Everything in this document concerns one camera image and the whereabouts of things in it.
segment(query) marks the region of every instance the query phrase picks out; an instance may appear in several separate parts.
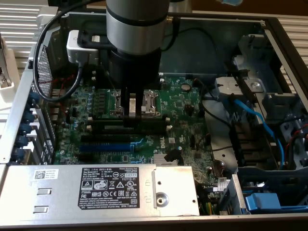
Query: green circuit board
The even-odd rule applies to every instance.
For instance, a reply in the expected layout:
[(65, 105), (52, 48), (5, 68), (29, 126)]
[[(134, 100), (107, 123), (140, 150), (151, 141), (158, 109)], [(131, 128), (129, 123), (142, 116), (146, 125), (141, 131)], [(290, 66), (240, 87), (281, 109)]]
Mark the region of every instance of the green circuit board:
[[(164, 116), (170, 119), (167, 132), (162, 135), (147, 134), (147, 131), (142, 134), (108, 134), (108, 129), (121, 129), (120, 122), (117, 122), (118, 115), (121, 113), (118, 101), (120, 92), (110, 89), (94, 89), (87, 85), (79, 87), (70, 99), (69, 105), (65, 106), (70, 112), (75, 108), (77, 111), (75, 117), (70, 115), (69, 123), (67, 123), (63, 115), (61, 121), (65, 124), (57, 126), (56, 129), (58, 142), (54, 164), (155, 164), (155, 154), (166, 155), (171, 150), (177, 149), (181, 151), (184, 165), (193, 167), (197, 181), (214, 183), (214, 175), (206, 174), (206, 170), (212, 166), (213, 153), (211, 146), (205, 145), (205, 136), (208, 133), (205, 118), (198, 116), (199, 89), (191, 87), (191, 90), (186, 92), (181, 88), (182, 84), (192, 86), (192, 81), (186, 80), (185, 77), (165, 77), (161, 90), (145, 91), (145, 95), (152, 95), (151, 100), (153, 100), (144, 99), (142, 110), (150, 123), (152, 123), (151, 119), (159, 121)], [(185, 110), (187, 105), (193, 108), (190, 115)], [(81, 153), (80, 146), (88, 144), (87, 141), (82, 141), (82, 137), (93, 132), (87, 127), (93, 119), (89, 115), (95, 117), (96, 120), (104, 121), (103, 128), (107, 130), (105, 136), (109, 140), (119, 140), (118, 145), (125, 145), (127, 139), (129, 142), (139, 142), (139, 144), (134, 147), (133, 152), (132, 150), (109, 150)], [(192, 136), (197, 148), (190, 147)]]

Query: warning label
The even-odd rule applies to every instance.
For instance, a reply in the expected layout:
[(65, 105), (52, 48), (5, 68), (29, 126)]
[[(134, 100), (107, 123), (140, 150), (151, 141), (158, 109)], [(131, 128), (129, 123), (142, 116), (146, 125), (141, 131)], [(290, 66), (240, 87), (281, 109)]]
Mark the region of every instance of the warning label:
[(82, 210), (140, 208), (138, 167), (82, 169), (78, 206)]

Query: red wire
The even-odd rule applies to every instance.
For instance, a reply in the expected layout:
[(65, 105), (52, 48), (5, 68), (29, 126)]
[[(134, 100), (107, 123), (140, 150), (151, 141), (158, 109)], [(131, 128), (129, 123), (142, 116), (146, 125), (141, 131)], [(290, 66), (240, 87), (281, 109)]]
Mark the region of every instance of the red wire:
[[(64, 80), (64, 82), (63, 82), (62, 85), (61, 85), (61, 89), (59, 90), (59, 95), (58, 95), (58, 97), (60, 97), (61, 91), (63, 90), (65, 83), (66, 83), (68, 80), (71, 80), (71, 79), (73, 79), (73, 78), (74, 78), (74, 75), (71, 75), (70, 77), (68, 77), (67, 79)], [(63, 105), (62, 105), (61, 103), (60, 103), (60, 106), (61, 106), (62, 112), (66, 115), (65, 109), (64, 109), (64, 107), (63, 107)]]
[(58, 82), (59, 81), (59, 79), (57, 78), (57, 79), (54, 79), (54, 80), (51, 80), (51, 81), (46, 81), (46, 82), (38, 82), (39, 84), (44, 84), (44, 83), (56, 83), (56, 82)]
[(284, 156), (286, 157), (287, 156), (287, 152), (288, 152), (288, 148), (290, 146), (290, 143), (291, 141), (294, 139), (294, 136), (296, 136), (301, 130), (303, 130), (304, 128), (308, 127), (308, 124), (305, 124), (303, 127), (301, 127), (300, 129), (296, 130), (293, 134), (293, 136), (290, 138), (288, 144), (286, 145), (285, 147), (285, 150), (284, 150)]

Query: barcode sticker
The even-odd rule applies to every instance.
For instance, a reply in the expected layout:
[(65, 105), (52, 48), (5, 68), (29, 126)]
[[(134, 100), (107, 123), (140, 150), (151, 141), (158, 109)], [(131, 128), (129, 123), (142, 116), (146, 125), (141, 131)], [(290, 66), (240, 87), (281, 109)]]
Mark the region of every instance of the barcode sticker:
[(35, 180), (55, 180), (58, 179), (58, 169), (39, 169), (34, 171)]
[(218, 191), (219, 192), (223, 192), (227, 186), (228, 184), (227, 184), (226, 177), (218, 178)]

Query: black cable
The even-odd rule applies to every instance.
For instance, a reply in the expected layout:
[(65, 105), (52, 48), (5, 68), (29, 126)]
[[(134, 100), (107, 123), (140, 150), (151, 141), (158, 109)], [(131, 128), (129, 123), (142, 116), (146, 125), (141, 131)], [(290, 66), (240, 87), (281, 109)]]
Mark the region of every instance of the black cable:
[(221, 55), (219, 54), (219, 52), (218, 52), (218, 46), (217, 46), (217, 44), (215, 43), (215, 41), (214, 41), (212, 35), (210, 35), (205, 29), (203, 29), (203, 28), (201, 28), (201, 27), (192, 27), (192, 28), (188, 28), (188, 29), (181, 30), (181, 31), (179, 32), (179, 34), (182, 34), (182, 33), (185, 33), (185, 32), (187, 32), (187, 31), (191, 31), (191, 30), (200, 31), (200, 32), (202, 32), (205, 36), (207, 36), (207, 37), (210, 39), (210, 41), (211, 41), (211, 43), (212, 43), (212, 45), (213, 45), (213, 47), (214, 47), (216, 56), (225, 64), (224, 58), (222, 58)]
[(45, 101), (48, 101), (48, 102), (60, 102), (62, 100), (65, 100), (67, 99), (68, 97), (70, 97), (73, 92), (77, 89), (77, 87), (79, 86), (80, 84), (80, 81), (81, 81), (81, 77), (82, 77), (82, 65), (83, 64), (79, 64), (79, 67), (78, 67), (78, 75), (76, 77), (76, 80), (73, 84), (73, 86), (71, 87), (70, 90), (68, 90), (63, 96), (59, 97), (59, 98), (49, 98), (48, 96), (46, 96), (40, 85), (39, 85), (39, 70), (38, 70), (38, 64), (39, 64), (39, 50), (40, 50), (40, 47), (45, 39), (45, 36), (46, 36), (46, 33), (47, 31), (50, 29), (50, 27), (57, 21), (57, 20), (60, 20), (62, 16), (64, 16), (66, 13), (76, 9), (76, 8), (79, 8), (79, 7), (82, 7), (84, 5), (87, 5), (87, 4), (90, 4), (90, 3), (95, 3), (95, 2), (99, 2), (99, 1), (102, 1), (102, 0), (87, 0), (87, 1), (83, 1), (83, 2), (79, 2), (79, 3), (76, 3), (70, 7), (68, 7), (67, 9), (61, 11), (60, 13), (58, 13), (56, 16), (54, 16), (48, 23), (47, 25), (44, 27), (44, 29), (42, 30), (39, 38), (38, 38), (38, 42), (37, 42), (37, 45), (35, 47), (35, 51), (34, 51), (34, 59), (33, 59), (33, 82), (34, 82), (34, 85), (38, 91), (38, 94), (40, 95), (40, 97), (42, 99), (44, 99)]
[(204, 88), (205, 88), (205, 90), (210, 94), (210, 96), (212, 97), (213, 100), (215, 100), (215, 101), (218, 100), (217, 97), (215, 97), (215, 96), (213, 95), (213, 93), (207, 88), (207, 86), (204, 86)]
[(213, 97), (211, 97), (211, 96), (203, 96), (202, 99), (203, 99), (203, 100), (214, 100), (214, 101), (220, 102), (219, 99), (213, 98)]
[(284, 124), (284, 123), (288, 123), (288, 122), (293, 122), (293, 121), (296, 121), (296, 120), (299, 120), (299, 119), (304, 119), (305, 116), (300, 116), (300, 117), (294, 117), (294, 118), (290, 118), (290, 119), (286, 119), (284, 121), (281, 121), (278, 123), (278, 125), (281, 125), (281, 124)]
[(200, 100), (201, 100), (200, 103), (201, 103), (202, 107), (204, 108), (204, 110), (206, 111), (206, 113), (208, 113), (208, 114), (209, 114), (210, 116), (212, 116), (214, 119), (220, 121), (221, 123), (223, 123), (223, 124), (225, 124), (226, 126), (228, 126), (230, 129), (232, 129), (232, 126), (231, 126), (227, 121), (225, 121), (225, 120), (223, 120), (223, 119), (217, 117), (216, 115), (212, 114), (212, 113), (211, 113), (210, 111), (208, 111), (208, 109), (203, 105), (203, 103), (202, 103), (202, 95), (204, 94), (205, 85), (204, 85), (204, 83), (203, 83), (201, 80), (199, 80), (198, 78), (195, 78), (194, 81), (198, 81), (198, 82), (202, 85), (202, 89), (201, 89), (201, 92), (200, 92)]
[(173, 18), (173, 29), (172, 29), (172, 39), (168, 46), (165, 49), (162, 49), (162, 52), (168, 51), (175, 43), (175, 40), (177, 39), (179, 35), (179, 30), (180, 30), (180, 18), (179, 17), (174, 17)]
[(212, 149), (212, 151), (213, 152), (218, 152), (218, 151), (225, 150), (225, 149), (228, 149), (228, 148), (233, 148), (233, 146), (227, 146), (227, 147), (223, 147), (223, 148)]
[(297, 139), (302, 139), (304, 137), (305, 137), (304, 133), (298, 133), (297, 135), (293, 136), (292, 139), (291, 139), (290, 146), (289, 146), (288, 170), (291, 169), (291, 165), (292, 165), (293, 160), (294, 160), (294, 144), (295, 144), (295, 141)]

